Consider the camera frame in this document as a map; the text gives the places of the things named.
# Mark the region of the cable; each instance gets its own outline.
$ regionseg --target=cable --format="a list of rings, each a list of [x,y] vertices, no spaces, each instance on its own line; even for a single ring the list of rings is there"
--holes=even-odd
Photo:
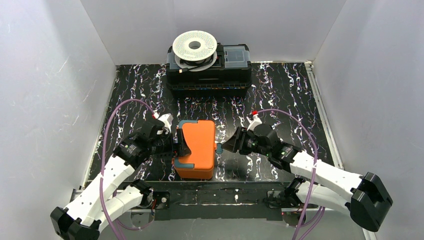
[[[297,120],[293,115],[291,115],[290,113],[288,113],[288,112],[286,112],[286,111],[283,111],[283,110],[280,110],[280,109],[275,109],[275,108],[270,108],[270,109],[263,109],[263,110],[259,110],[259,111],[257,111],[257,113],[258,114],[260,114],[260,113],[264,113],[264,112],[279,112],[279,113],[282,113],[282,114],[284,114],[284,115],[287,115],[287,116],[289,116],[290,118],[292,118],[294,121],[296,121],[296,123],[305,131],[305,133],[306,133],[306,135],[307,135],[307,137],[309,138],[309,140],[310,140],[310,142],[311,142],[311,144],[312,144],[312,148],[313,148],[313,165],[315,166],[315,164],[317,163],[317,160],[318,160],[318,148],[317,148],[317,145],[315,144],[315,141],[314,141],[314,139],[312,138],[312,136],[311,136],[311,134],[309,133],[309,131],[306,129],[306,127],[305,126],[303,126],[303,124],[299,121],[299,120]],[[296,237],[298,236],[298,234],[299,234],[299,230],[301,229],[301,227],[302,227],[302,221],[303,221],[303,219],[304,219],[304,217],[305,217],[305,214],[306,214],[306,209],[307,209],[307,207],[308,207],[308,204],[309,204],[309,200],[310,200],[310,198],[311,198],[311,193],[312,193],[312,188],[313,188],[313,186],[314,186],[314,182],[315,182],[315,175],[316,175],[316,169],[315,169],[315,167],[313,167],[312,168],[312,177],[310,178],[310,185],[309,185],[309,189],[308,189],[308,191],[307,191],[307,195],[306,195],[306,199],[305,199],[305,201],[304,201],[304,205],[306,206],[306,207],[304,207],[303,209],[302,209],[302,212],[301,212],[301,214],[300,214],[300,219],[299,219],[299,222],[297,223],[297,226],[296,226],[296,230],[294,231],[294,234],[293,234],[293,237],[292,237],[292,239],[291,240],[296,240]]]
[[[140,99],[127,99],[127,100],[121,102],[113,110],[112,114],[110,115],[109,120],[107,121],[106,128],[104,129],[103,147],[102,147],[102,152],[101,152],[101,168],[100,168],[100,187],[99,187],[99,191],[100,191],[100,204],[101,204],[101,209],[104,212],[104,216],[106,217],[107,223],[109,223],[110,228],[112,229],[113,233],[115,234],[115,236],[116,236],[116,238],[118,240],[125,240],[125,236],[122,235],[122,234],[120,234],[119,230],[117,229],[117,227],[115,226],[115,224],[112,222],[112,219],[109,216],[108,210],[106,209],[105,196],[103,195],[103,176],[105,174],[106,142],[107,142],[107,139],[108,139],[109,128],[111,127],[112,120],[114,119],[114,117],[117,114],[118,110],[123,105],[125,105],[125,104],[127,104],[129,102],[139,102],[139,103],[143,104],[144,106],[146,106],[146,108],[151,112],[152,115],[155,114],[155,112],[153,111],[153,109],[146,102],[144,102],[144,101],[142,101]]]
[[[303,224],[302,226],[300,226],[301,228],[308,226],[309,224],[311,224],[317,217],[318,215],[320,215],[320,213],[323,211],[323,207],[320,206],[318,211],[316,211],[315,216],[313,216],[313,218],[311,220],[309,220],[307,223]]]
[[[310,226],[310,228],[304,232],[304,234],[299,238],[299,240],[305,239],[306,236],[317,226],[317,224],[320,222],[321,218],[323,218],[325,211],[326,211],[326,208],[325,207],[322,207],[322,212],[319,215],[319,217],[316,220],[316,222],[314,222],[314,224],[312,226]]]
[[[182,68],[182,69],[179,70],[179,73],[191,71],[191,70],[194,70],[194,69],[199,69],[201,67],[204,67],[204,66],[212,63],[213,60],[214,60],[214,54],[212,56],[210,56],[209,59],[205,58],[202,62],[199,62],[199,63],[197,63],[195,61],[187,61],[187,60],[181,59],[179,61],[181,64],[186,64],[188,66],[191,66],[191,68],[188,68],[188,67]]]

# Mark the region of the toolbox lid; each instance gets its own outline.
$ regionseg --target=toolbox lid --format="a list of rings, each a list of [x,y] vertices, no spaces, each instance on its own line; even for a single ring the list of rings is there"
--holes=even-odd
[[[224,46],[226,68],[247,68],[251,56],[245,46]]]
[[[212,170],[215,163],[215,123],[211,120],[182,120],[178,128],[182,128],[191,154],[176,157],[174,166],[194,171]]]

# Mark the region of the spool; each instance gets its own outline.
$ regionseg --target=spool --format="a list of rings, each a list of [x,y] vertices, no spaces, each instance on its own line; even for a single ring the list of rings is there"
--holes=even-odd
[[[187,31],[177,36],[172,50],[182,60],[203,61],[217,50],[217,40],[205,31]]]

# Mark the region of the enclosure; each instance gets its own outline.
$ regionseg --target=enclosure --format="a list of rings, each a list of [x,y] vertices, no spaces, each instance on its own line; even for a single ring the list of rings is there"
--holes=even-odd
[[[212,118],[208,110],[215,106],[220,112],[222,104],[232,111],[217,114],[228,129],[222,137],[245,124],[238,116],[243,119],[253,107],[291,109],[310,124],[323,161],[353,173],[378,174],[394,200],[375,234],[349,216],[328,211],[306,239],[424,238],[422,26],[420,0],[3,0],[1,238],[59,238],[50,212],[69,203],[73,191],[99,172],[96,155],[105,118],[112,107],[133,97],[181,118]],[[196,100],[180,102],[167,95],[160,64],[166,63],[174,39],[190,30],[211,33],[228,45],[247,44],[258,76],[255,87],[266,95],[252,91],[244,101],[209,102],[204,108]],[[296,74],[303,95],[293,95],[296,91],[282,84]],[[127,114],[144,110],[137,106],[131,111]],[[296,132],[287,121],[278,125],[283,138],[293,138]],[[117,123],[115,128],[129,131],[132,126]],[[219,164],[230,168],[229,161]],[[248,161],[243,158],[238,166]],[[232,179],[218,172],[214,180],[293,178],[279,171],[275,175],[265,158],[254,158],[251,166],[251,174],[231,173],[237,175]],[[153,170],[149,176],[149,167],[143,169],[136,177],[178,180]],[[130,224],[128,215],[121,220]],[[293,232],[283,221],[180,219],[155,221],[125,235],[265,240],[291,239]],[[115,236],[106,229],[100,239]]]

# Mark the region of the clear plastic compartment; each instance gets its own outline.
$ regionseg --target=clear plastic compartment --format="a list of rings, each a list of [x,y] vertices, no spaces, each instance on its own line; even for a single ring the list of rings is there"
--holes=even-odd
[[[226,68],[247,68],[251,60],[249,51],[245,46],[224,46],[224,58]]]

